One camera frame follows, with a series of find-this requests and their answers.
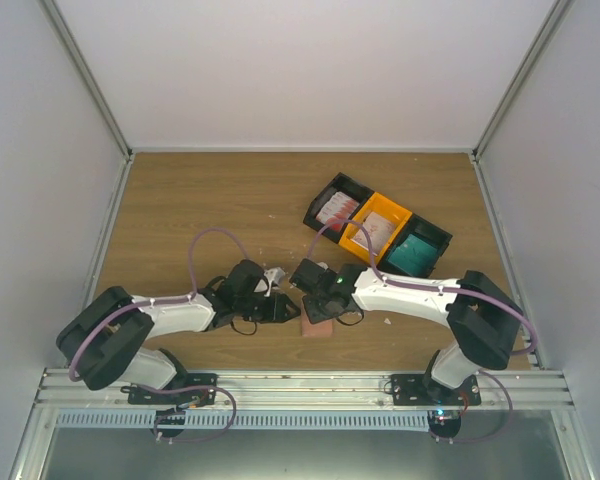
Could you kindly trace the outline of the pink clear card holder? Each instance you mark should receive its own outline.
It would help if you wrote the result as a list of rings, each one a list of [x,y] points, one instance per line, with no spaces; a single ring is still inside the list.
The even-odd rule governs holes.
[[[312,324],[308,314],[303,312],[301,315],[301,336],[303,338],[329,338],[333,335],[333,321],[326,320],[317,324]]]

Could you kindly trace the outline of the white red card orange bin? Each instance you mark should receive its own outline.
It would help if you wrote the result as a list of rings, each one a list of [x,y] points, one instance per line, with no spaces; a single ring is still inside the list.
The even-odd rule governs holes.
[[[369,235],[371,240],[371,251],[374,255],[378,255],[381,252],[397,227],[394,222],[376,212],[369,213],[359,223]],[[359,228],[351,237],[351,241],[363,249],[368,250],[367,238],[364,232]]]

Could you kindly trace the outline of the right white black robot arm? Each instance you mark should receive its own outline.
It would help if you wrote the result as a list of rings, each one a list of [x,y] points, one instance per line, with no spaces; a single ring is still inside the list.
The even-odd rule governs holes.
[[[526,355],[537,344],[521,308],[479,271],[469,270],[461,279],[421,279],[356,264],[334,271],[305,258],[290,283],[303,293],[312,324],[381,311],[447,327],[453,341],[434,354],[422,382],[424,396],[436,405],[448,403],[479,370],[504,370],[511,357]]]

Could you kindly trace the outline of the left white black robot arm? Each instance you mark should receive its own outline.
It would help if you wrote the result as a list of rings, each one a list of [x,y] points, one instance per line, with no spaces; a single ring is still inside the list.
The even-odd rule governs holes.
[[[184,368],[172,353],[146,349],[145,341],[232,328],[237,318],[256,326],[295,319],[301,309],[279,290],[284,277],[280,268],[243,260],[186,295],[150,298],[110,287],[58,334],[56,346],[74,382],[91,390],[116,381],[148,386],[161,402],[173,404],[185,395]]]

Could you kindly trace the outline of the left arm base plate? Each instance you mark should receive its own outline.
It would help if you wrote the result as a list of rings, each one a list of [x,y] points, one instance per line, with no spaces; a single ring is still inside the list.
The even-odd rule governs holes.
[[[123,386],[120,392],[127,395],[131,405],[206,406],[215,402],[215,373],[188,373],[176,378],[159,393],[138,385]]]

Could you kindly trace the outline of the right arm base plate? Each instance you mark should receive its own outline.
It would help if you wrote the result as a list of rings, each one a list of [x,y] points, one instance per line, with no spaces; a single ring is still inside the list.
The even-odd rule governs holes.
[[[479,406],[482,403],[477,378],[471,375],[460,387],[451,390],[425,384],[424,373],[394,373],[384,384],[383,391],[392,398],[394,406]]]

